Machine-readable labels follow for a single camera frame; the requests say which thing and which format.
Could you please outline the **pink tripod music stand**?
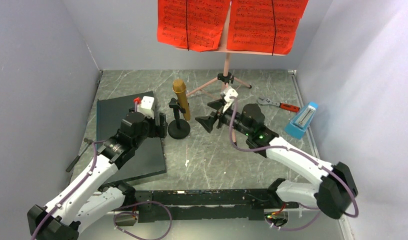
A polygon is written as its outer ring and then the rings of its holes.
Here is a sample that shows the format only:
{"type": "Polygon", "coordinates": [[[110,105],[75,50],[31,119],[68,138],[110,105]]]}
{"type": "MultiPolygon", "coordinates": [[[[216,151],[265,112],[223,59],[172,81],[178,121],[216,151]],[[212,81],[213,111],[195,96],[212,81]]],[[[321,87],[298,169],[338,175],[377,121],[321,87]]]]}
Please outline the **pink tripod music stand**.
{"type": "MultiPolygon", "coordinates": [[[[186,46],[187,46],[187,50],[189,51],[190,50],[190,42],[189,42],[189,27],[188,27],[188,8],[187,8],[187,6],[188,6],[188,4],[186,4],[186,12],[185,12],[185,36],[186,36],[186,40],[185,40],[185,42],[186,42],[186,46]]],[[[193,94],[195,94],[195,93],[197,93],[197,92],[202,92],[202,93],[205,93],[205,94],[207,94],[207,95],[209,95],[210,97],[212,97],[213,99],[218,99],[216,96],[214,96],[214,95],[212,95],[211,93],[208,93],[208,92],[206,92],[205,90],[204,90],[204,88],[206,88],[207,86],[209,86],[210,84],[212,84],[212,83],[215,83],[215,82],[217,82],[217,81],[221,81],[222,82],[222,84],[221,84],[221,94],[222,94],[222,99],[223,99],[223,97],[224,97],[224,94],[226,94],[227,93],[227,95],[228,96],[231,96],[231,95],[233,95],[234,93],[236,93],[236,91],[235,90],[231,90],[231,85],[230,84],[233,84],[233,82],[234,81],[237,81],[238,83],[240,83],[240,85],[241,86],[245,86],[245,87],[247,87],[247,88],[249,88],[249,89],[251,89],[252,88],[252,86],[250,85],[250,84],[248,84],[248,83],[246,83],[246,82],[244,82],[244,81],[242,81],[242,80],[240,80],[239,78],[237,78],[237,77],[234,77],[233,75],[232,75],[232,73],[230,73],[229,72],[229,67],[230,67],[230,60],[231,60],[231,53],[240,53],[240,54],[254,54],[254,55],[276,55],[275,53],[274,53],[274,49],[275,49],[275,46],[276,46],[276,35],[277,35],[277,27],[276,27],[276,12],[275,12],[275,5],[272,5],[271,6],[272,8],[271,8],[271,12],[272,12],[272,18],[273,18],[273,27],[274,27],[274,30],[273,30],[273,35],[274,35],[274,37],[273,37],[273,44],[272,44],[272,50],[271,50],[271,52],[257,52],[257,51],[238,51],[238,50],[229,50],[229,49],[227,49],[226,48],[226,44],[225,44],[225,42],[227,41],[224,37],[225,37],[225,35],[227,36],[227,34],[228,33],[222,33],[222,39],[223,40],[221,40],[221,42],[222,42],[222,45],[219,47],[219,49],[220,50],[217,50],[216,52],[223,52],[223,53],[226,53],[226,56],[225,56],[225,61],[224,61],[224,67],[223,67],[223,73],[220,73],[220,74],[218,74],[217,75],[217,77],[215,77],[215,78],[213,78],[212,80],[210,80],[210,81],[208,81],[208,82],[206,82],[205,84],[203,84],[203,85],[201,85],[201,86],[199,86],[199,87],[197,87],[196,89],[194,89],[194,90],[192,90],[192,91],[186,91],[185,90],[185,94],[186,94],[186,97],[185,97],[185,99],[186,98],[189,98],[189,97],[191,97],[193,94]]]]}

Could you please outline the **gold microphone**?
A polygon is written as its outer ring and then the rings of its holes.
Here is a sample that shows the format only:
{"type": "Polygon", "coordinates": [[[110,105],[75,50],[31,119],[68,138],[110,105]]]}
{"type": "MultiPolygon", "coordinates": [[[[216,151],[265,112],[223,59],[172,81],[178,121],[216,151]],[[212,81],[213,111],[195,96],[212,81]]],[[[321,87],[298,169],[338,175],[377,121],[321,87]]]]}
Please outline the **gold microphone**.
{"type": "Polygon", "coordinates": [[[175,79],[172,84],[172,90],[177,96],[177,100],[179,102],[180,107],[185,111],[185,113],[183,113],[184,119],[186,121],[189,121],[191,119],[191,113],[186,93],[187,91],[186,84],[180,78],[175,79]]]}

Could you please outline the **blue metronome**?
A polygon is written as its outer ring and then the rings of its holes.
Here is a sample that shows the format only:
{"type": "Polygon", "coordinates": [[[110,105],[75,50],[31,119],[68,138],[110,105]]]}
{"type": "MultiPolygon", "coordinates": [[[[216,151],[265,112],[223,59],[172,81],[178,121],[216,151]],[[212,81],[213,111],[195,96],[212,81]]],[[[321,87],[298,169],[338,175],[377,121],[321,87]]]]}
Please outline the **blue metronome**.
{"type": "Polygon", "coordinates": [[[301,139],[307,129],[313,117],[318,109],[319,105],[310,101],[304,107],[300,108],[297,114],[288,122],[284,131],[295,139],[301,139]]]}

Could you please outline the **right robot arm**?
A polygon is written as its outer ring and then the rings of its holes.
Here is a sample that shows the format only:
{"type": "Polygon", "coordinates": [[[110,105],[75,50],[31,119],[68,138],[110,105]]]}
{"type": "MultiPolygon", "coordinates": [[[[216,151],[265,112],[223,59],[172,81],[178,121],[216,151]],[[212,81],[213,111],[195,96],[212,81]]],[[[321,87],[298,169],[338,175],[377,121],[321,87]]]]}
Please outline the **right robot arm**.
{"type": "Polygon", "coordinates": [[[357,218],[360,209],[356,197],[359,192],[351,169],[343,162],[336,164],[314,157],[293,146],[265,125],[265,115],[256,103],[246,104],[238,111],[236,97],[208,103],[214,111],[195,120],[208,132],[228,126],[247,137],[247,148],[232,146],[241,152],[254,152],[277,161],[304,177],[307,183],[276,180],[267,194],[268,203],[279,208],[285,202],[296,202],[315,207],[332,219],[343,215],[357,218]]]}

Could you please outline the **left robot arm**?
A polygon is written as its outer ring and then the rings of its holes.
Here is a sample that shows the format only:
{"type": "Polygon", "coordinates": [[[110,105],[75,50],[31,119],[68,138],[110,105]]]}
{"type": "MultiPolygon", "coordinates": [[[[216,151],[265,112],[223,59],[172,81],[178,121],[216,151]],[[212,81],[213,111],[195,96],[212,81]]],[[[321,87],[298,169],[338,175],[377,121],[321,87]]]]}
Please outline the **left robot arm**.
{"type": "Polygon", "coordinates": [[[116,134],[93,149],[91,161],[73,182],[46,205],[36,204],[28,211],[31,239],[76,240],[107,212],[131,209],[136,203],[136,190],[126,183],[111,186],[98,196],[94,193],[135,156],[144,140],[165,138],[167,128],[162,112],[154,117],[130,110],[116,134]]]}

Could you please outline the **black microphone desk stand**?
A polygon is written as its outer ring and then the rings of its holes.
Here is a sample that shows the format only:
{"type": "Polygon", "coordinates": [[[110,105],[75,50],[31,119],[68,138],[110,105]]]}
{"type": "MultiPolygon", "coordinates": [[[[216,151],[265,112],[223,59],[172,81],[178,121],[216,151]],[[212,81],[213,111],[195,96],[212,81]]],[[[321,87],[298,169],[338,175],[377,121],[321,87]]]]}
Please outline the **black microphone desk stand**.
{"type": "Polygon", "coordinates": [[[168,103],[170,109],[173,110],[174,120],[171,121],[168,125],[167,131],[170,137],[176,140],[181,140],[186,138],[190,134],[190,125],[189,123],[181,119],[181,114],[186,113],[186,109],[181,107],[179,101],[175,98],[172,98],[168,103]]]}

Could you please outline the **dark grey rack box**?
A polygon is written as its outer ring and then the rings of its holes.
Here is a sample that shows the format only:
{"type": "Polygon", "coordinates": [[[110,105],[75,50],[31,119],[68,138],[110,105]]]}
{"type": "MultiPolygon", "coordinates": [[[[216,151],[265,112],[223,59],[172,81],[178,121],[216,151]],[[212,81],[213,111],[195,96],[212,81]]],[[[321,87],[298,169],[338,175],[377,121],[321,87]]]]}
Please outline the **dark grey rack box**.
{"type": "MultiPolygon", "coordinates": [[[[96,103],[96,139],[106,140],[116,134],[122,119],[134,106],[137,97],[154,97],[153,91],[98,100],[96,103]]],[[[167,172],[162,141],[160,138],[147,138],[135,151],[135,156],[105,183],[133,181],[167,172]]]]}

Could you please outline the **left red sheet music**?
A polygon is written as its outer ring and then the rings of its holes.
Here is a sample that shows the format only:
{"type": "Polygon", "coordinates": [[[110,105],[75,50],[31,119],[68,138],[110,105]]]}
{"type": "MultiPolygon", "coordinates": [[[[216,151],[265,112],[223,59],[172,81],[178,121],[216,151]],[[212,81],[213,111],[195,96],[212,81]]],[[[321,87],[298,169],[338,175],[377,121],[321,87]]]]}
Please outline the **left red sheet music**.
{"type": "Polygon", "coordinates": [[[229,0],[159,0],[157,41],[188,51],[216,51],[229,7],[229,0]]]}

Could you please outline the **red sheet music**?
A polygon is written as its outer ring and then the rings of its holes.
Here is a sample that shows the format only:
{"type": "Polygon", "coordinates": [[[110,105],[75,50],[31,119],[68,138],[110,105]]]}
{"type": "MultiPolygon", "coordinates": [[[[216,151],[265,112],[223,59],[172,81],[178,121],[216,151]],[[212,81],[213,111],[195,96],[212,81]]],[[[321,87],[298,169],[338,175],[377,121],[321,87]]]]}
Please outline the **red sheet music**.
{"type": "Polygon", "coordinates": [[[229,0],[159,0],[157,41],[188,51],[216,51],[229,7],[229,0]]]}
{"type": "Polygon", "coordinates": [[[226,49],[288,55],[308,0],[234,0],[226,49]]]}

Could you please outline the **right red sheet music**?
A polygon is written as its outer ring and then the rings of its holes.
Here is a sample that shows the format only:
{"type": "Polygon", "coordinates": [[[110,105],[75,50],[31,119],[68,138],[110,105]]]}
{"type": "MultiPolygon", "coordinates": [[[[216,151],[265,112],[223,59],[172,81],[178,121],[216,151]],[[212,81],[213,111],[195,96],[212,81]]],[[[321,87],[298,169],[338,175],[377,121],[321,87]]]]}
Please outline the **right red sheet music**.
{"type": "Polygon", "coordinates": [[[234,0],[226,49],[288,55],[308,0],[234,0]]]}

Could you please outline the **red handled adjustable wrench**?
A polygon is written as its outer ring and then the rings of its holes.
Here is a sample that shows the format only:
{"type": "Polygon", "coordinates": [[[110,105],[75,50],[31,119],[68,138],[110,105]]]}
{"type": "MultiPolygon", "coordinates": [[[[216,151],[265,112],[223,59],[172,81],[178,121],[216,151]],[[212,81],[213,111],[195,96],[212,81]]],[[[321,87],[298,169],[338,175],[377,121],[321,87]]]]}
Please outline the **red handled adjustable wrench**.
{"type": "Polygon", "coordinates": [[[293,112],[293,113],[298,113],[299,110],[300,110],[300,108],[298,106],[283,103],[283,102],[276,102],[276,101],[273,101],[273,100],[271,100],[271,99],[269,99],[267,97],[259,97],[257,99],[257,103],[262,105],[262,106],[265,106],[265,105],[275,106],[275,107],[278,107],[278,108],[281,108],[283,110],[287,110],[287,111],[290,111],[290,112],[293,112]]]}

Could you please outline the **black handled tool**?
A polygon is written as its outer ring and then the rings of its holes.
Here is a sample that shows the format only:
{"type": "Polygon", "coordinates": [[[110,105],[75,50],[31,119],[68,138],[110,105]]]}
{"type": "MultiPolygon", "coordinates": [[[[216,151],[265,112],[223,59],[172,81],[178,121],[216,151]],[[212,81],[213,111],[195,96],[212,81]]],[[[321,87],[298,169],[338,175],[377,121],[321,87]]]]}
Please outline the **black handled tool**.
{"type": "Polygon", "coordinates": [[[90,145],[93,143],[93,140],[89,138],[84,138],[83,141],[86,143],[85,147],[80,151],[80,153],[77,154],[77,156],[73,159],[73,161],[67,166],[67,168],[65,169],[66,173],[70,173],[74,169],[75,165],[79,162],[82,155],[88,150],[90,145]]]}

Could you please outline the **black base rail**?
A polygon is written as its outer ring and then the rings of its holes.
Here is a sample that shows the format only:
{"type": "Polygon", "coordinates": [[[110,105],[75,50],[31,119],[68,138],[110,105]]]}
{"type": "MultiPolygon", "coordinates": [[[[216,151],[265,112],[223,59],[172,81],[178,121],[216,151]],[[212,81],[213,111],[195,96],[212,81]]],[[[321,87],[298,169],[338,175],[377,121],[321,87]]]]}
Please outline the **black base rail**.
{"type": "Polygon", "coordinates": [[[248,219],[262,221],[271,212],[295,210],[265,188],[138,190],[118,208],[136,211],[139,223],[168,220],[248,219]]]}

